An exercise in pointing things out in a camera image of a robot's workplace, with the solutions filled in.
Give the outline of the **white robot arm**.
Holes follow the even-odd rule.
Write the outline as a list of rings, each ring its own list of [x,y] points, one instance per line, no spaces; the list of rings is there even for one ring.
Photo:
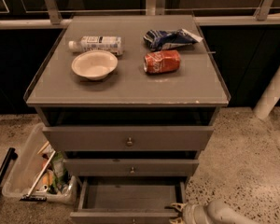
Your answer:
[[[170,219],[171,224],[259,224],[221,200],[213,200],[208,205],[172,203],[171,206],[181,214]]]

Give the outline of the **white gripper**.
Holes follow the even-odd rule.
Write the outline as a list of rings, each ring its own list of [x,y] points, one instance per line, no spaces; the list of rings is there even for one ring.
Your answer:
[[[202,205],[172,203],[171,206],[178,212],[182,212],[182,217],[171,218],[171,224],[208,224],[207,215]]]

